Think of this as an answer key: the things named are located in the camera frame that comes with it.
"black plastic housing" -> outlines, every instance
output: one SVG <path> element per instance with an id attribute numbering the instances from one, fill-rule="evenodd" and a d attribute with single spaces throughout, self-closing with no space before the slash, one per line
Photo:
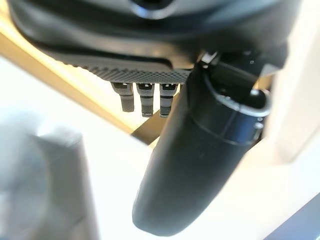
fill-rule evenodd
<path id="1" fill-rule="evenodd" d="M 283 44 L 300 1 L 179 0 L 159 20 L 135 15 L 130 0 L 8 3 L 23 36 L 59 61 L 114 69 L 136 62 L 138 71 L 152 63 L 150 72 L 163 72 L 191 69 L 204 51 L 264 52 Z"/>
<path id="2" fill-rule="evenodd" d="M 191 224 L 257 140 L 269 111 L 267 92 L 252 91 L 247 105 L 239 104 L 217 94 L 207 73 L 196 66 L 152 153 L 133 223 L 159 236 Z"/>

